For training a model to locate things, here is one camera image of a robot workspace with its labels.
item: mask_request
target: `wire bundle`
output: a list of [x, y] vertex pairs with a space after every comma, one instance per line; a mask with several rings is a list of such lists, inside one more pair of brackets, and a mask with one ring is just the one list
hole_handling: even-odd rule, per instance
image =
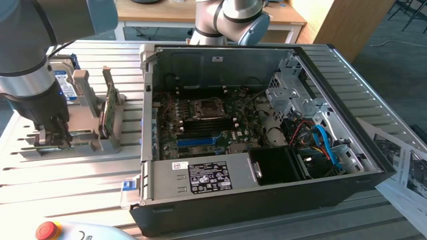
[[288, 145], [316, 150], [318, 152], [323, 153], [326, 158], [332, 161], [332, 164], [342, 169], [342, 165], [331, 149], [331, 142], [332, 137], [326, 131], [324, 127], [322, 125], [315, 125], [315, 123], [310, 120], [302, 120], [294, 135], [290, 138]]

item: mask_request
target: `table leg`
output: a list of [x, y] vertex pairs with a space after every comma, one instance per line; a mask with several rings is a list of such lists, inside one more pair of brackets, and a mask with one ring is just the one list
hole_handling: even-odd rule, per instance
[[287, 38], [286, 38], [286, 44], [295, 44], [296, 39], [299, 38], [302, 31], [300, 25], [292, 25], [291, 31], [288, 31]]
[[119, 21], [117, 27], [113, 30], [115, 40], [116, 41], [125, 41], [125, 22]]

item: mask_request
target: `wooden table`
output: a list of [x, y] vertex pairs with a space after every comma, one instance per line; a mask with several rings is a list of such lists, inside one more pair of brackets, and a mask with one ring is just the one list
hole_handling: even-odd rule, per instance
[[[124, 27], [194, 28], [196, 21], [196, 1], [173, 2], [163, 0], [155, 4], [137, 4], [131, 0], [116, 0], [119, 25], [115, 30], [117, 41], [125, 40]], [[262, 42], [295, 43], [304, 18], [291, 5], [271, 2], [263, 9], [270, 15], [268, 32]]]

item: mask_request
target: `emergency stop button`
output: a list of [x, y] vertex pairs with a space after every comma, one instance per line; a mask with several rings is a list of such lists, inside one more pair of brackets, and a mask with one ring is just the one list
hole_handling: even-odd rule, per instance
[[53, 240], [61, 233], [60, 227], [51, 221], [45, 221], [39, 226], [35, 232], [35, 238], [37, 240]]

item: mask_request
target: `blue cable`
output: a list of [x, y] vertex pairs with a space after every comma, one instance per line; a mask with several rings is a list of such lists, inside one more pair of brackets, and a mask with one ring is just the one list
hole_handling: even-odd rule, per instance
[[[328, 141], [328, 135], [327, 135], [327, 131], [326, 129], [323, 128], [323, 126], [320, 125], [314, 125], [312, 128], [318, 128], [319, 131], [320, 131], [320, 134], [322, 134], [322, 137], [323, 137], [323, 142], [324, 142], [324, 148], [326, 148], [326, 151], [327, 151], [327, 154], [328, 156], [331, 157], [331, 160], [332, 160], [332, 164], [339, 168], [342, 169], [342, 164], [339, 163], [339, 160], [332, 152], [332, 149], [331, 149], [331, 146], [330, 146], [330, 141]], [[314, 141], [315, 141], [315, 144], [320, 147], [320, 141], [319, 141], [319, 136], [316, 133], [312, 134], [314, 136]]]

